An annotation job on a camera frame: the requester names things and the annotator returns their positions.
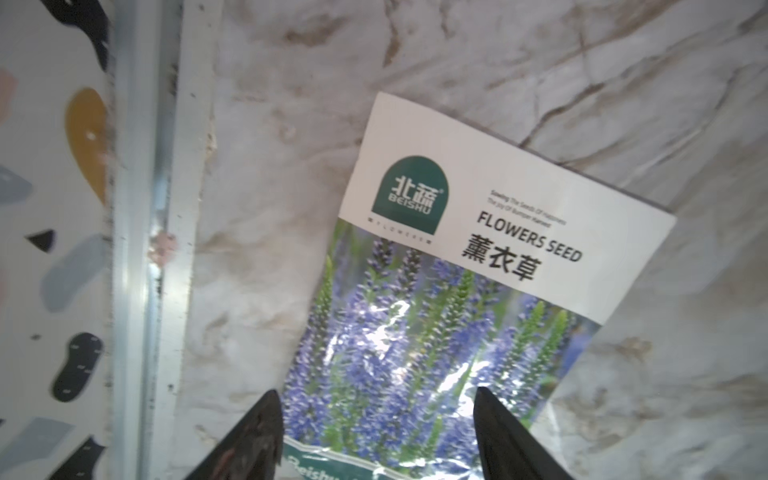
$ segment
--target lavender seed packet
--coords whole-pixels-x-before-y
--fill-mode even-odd
[[[523,425],[674,217],[379,94],[283,391],[311,480],[482,478],[487,386]]]

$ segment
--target white label area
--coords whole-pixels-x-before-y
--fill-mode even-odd
[[[408,157],[437,164],[447,187],[438,190],[423,180],[428,177],[417,178],[427,171],[423,165],[413,167],[422,168],[413,176],[404,170],[382,184],[390,168]],[[408,209],[403,211],[411,223],[374,213],[380,188],[389,195],[384,200]],[[433,204],[445,198],[445,211],[435,217]],[[420,225],[419,215],[439,219],[434,233],[412,226]],[[600,324],[675,222],[657,208],[389,94],[376,98],[339,216]]]

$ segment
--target white marble floor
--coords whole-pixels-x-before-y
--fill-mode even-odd
[[[679,217],[534,428],[574,476],[763,475],[767,45],[763,0],[227,0],[173,478],[280,386],[379,90]]]

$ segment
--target brand logo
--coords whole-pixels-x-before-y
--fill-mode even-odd
[[[434,234],[448,204],[448,181],[427,157],[405,157],[387,170],[372,211]]]

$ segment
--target green logo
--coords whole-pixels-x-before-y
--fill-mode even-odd
[[[447,204],[442,168],[427,157],[405,157],[386,171],[372,211],[432,235]]]

